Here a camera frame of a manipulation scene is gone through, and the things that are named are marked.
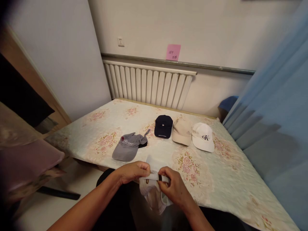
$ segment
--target person's left hand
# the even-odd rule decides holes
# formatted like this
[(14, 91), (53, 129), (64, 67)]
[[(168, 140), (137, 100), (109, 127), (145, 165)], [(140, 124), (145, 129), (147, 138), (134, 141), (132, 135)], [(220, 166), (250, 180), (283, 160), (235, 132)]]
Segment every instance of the person's left hand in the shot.
[(123, 165), (116, 169), (114, 173), (117, 173), (120, 177), (121, 184), (127, 184), (140, 177), (147, 177), (150, 175), (150, 165), (146, 162), (136, 161)]

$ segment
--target pink sticky note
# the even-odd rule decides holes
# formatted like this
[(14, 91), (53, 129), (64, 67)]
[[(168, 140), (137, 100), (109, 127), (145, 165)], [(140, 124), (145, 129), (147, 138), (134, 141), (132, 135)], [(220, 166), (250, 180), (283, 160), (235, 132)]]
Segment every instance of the pink sticky note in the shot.
[(178, 61), (181, 45), (169, 44), (167, 47), (167, 60)]

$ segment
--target metal pipe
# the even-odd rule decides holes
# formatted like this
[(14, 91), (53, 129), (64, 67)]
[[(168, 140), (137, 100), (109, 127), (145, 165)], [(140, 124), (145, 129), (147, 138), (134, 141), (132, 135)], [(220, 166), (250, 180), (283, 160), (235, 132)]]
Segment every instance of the metal pipe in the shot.
[(205, 69), (205, 70), (231, 72), (231, 73), (246, 74), (246, 75), (253, 75), (256, 72), (253, 70), (246, 70), (246, 69), (213, 66), (213, 65), (206, 65), (206, 64), (177, 62), (177, 61), (172, 61), (172, 60), (143, 58), (143, 57), (137, 57), (137, 56), (125, 56), (125, 55), (115, 55), (115, 54), (107, 54), (107, 53), (101, 53), (101, 56), (103, 58), (105, 57), (120, 58), (120, 59), (127, 59), (127, 60), (144, 61), (144, 62), (150, 62), (150, 63), (168, 64), (168, 65), (175, 65), (175, 66), (185, 66), (185, 67), (200, 68), (200, 69)]

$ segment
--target ck logo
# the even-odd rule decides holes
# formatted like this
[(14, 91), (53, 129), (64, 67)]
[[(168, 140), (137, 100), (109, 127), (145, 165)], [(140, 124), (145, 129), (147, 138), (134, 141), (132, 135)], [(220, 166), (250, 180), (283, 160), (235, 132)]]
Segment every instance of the ck logo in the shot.
[(209, 140), (208, 137), (209, 137), (208, 135), (202, 136), (204, 140)]

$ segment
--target hand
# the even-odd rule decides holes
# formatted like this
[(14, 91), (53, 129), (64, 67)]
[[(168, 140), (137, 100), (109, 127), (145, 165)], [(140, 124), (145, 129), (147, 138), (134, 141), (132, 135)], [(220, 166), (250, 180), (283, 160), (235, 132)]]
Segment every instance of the hand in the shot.
[(184, 212), (188, 210), (192, 203), (195, 204), (193, 197), (187, 190), (179, 172), (172, 170), (169, 167), (162, 167), (158, 174), (170, 178), (170, 186), (165, 182), (158, 181), (160, 190), (176, 205), (178, 205)]
[(147, 177), (150, 175), (150, 165), (142, 161), (136, 161), (123, 165), (114, 171), (119, 176), (120, 184), (127, 184), (140, 177)]

